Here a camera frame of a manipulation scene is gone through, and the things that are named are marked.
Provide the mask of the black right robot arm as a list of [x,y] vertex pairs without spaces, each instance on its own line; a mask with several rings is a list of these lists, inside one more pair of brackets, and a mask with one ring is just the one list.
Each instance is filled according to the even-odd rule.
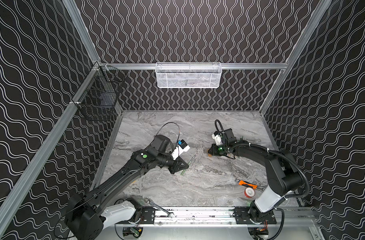
[[257,214],[265,214],[278,207],[284,200],[304,198],[310,184],[291,154],[284,154],[247,141],[225,145],[212,144],[208,154],[217,157],[243,157],[265,167],[267,187],[250,207]]

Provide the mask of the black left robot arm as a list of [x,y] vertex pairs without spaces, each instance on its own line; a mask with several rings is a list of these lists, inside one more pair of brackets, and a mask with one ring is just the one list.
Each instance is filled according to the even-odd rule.
[[156,135],[146,148],[133,152],[108,180],[85,195],[71,197],[63,217],[65,225],[78,240],[94,240],[102,230],[116,223],[130,220],[138,224],[141,206],[135,200],[109,206],[111,199],[156,167],[167,168],[171,174],[188,169],[181,154],[189,149],[185,140],[174,145],[168,137]]

